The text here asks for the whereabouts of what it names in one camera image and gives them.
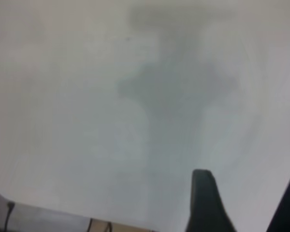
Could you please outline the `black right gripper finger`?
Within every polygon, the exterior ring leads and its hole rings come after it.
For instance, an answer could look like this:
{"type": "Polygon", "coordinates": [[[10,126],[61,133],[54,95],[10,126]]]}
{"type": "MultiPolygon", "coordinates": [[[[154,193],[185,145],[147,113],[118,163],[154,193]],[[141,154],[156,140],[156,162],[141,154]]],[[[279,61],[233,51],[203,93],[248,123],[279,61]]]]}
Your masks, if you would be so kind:
{"type": "Polygon", "coordinates": [[[190,216],[187,232],[234,232],[221,200],[218,186],[209,170],[192,172],[190,216]]]}

